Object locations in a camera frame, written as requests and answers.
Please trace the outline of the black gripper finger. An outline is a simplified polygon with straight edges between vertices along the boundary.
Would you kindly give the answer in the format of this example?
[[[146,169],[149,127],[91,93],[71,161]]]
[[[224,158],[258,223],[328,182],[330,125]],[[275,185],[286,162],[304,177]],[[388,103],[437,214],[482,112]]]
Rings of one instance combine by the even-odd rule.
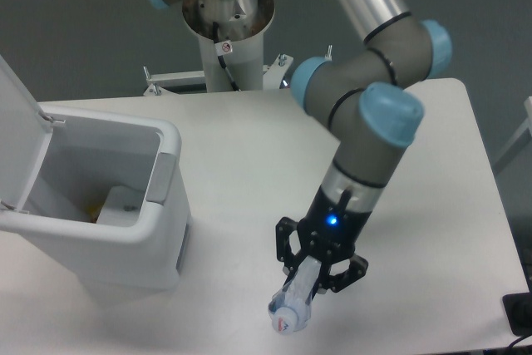
[[[347,269],[338,274],[330,274],[332,264],[324,264],[318,274],[316,283],[313,286],[313,296],[325,294],[328,290],[339,293],[346,287],[363,278],[367,273],[368,262],[361,256],[354,254],[349,259]]]
[[[298,226],[306,221],[306,217],[298,222],[289,217],[283,217],[275,226],[276,257],[279,262],[283,263],[283,271],[286,274],[284,284],[294,278],[300,264],[306,258],[306,254],[303,254],[301,250],[296,254],[293,252],[289,239],[294,232],[298,231]]]

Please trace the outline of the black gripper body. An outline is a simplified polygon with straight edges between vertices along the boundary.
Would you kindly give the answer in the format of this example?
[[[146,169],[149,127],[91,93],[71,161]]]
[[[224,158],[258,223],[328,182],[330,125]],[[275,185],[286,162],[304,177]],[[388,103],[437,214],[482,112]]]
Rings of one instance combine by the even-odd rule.
[[[370,215],[347,209],[346,190],[334,202],[319,188],[307,214],[298,222],[300,252],[329,265],[350,259]]]

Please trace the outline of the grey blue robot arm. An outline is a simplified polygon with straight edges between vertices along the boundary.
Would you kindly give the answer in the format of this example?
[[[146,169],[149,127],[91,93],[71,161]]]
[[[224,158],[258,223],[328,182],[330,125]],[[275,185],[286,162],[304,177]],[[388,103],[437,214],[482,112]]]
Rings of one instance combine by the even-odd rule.
[[[355,243],[423,117],[408,87],[444,71],[448,32],[416,20],[403,0],[338,0],[365,49],[336,64],[313,57],[293,73],[290,90],[304,111],[338,138],[332,163],[306,214],[281,219],[276,251],[287,279],[285,300],[338,292],[362,278],[367,261]],[[150,0],[176,3],[199,38],[208,91],[264,87],[260,39],[273,20],[273,0]]]

